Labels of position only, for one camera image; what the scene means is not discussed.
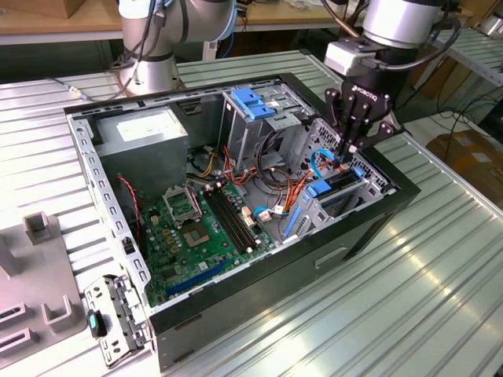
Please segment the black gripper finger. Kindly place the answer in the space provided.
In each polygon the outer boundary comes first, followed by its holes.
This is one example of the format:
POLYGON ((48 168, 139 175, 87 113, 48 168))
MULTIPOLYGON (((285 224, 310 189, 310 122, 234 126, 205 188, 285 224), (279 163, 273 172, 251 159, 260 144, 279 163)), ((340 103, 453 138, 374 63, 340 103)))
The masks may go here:
POLYGON ((386 115, 379 116, 377 120, 368 117, 370 112, 369 105, 362 105, 350 116, 347 124, 349 133, 344 137, 344 164, 349 163, 356 152, 395 135, 395 118, 392 110, 386 115))
POLYGON ((342 166, 351 157, 350 147, 355 139, 353 111, 356 105, 356 94, 348 90, 329 88, 325 91, 327 119, 335 130, 338 144, 334 151, 335 166, 342 166))

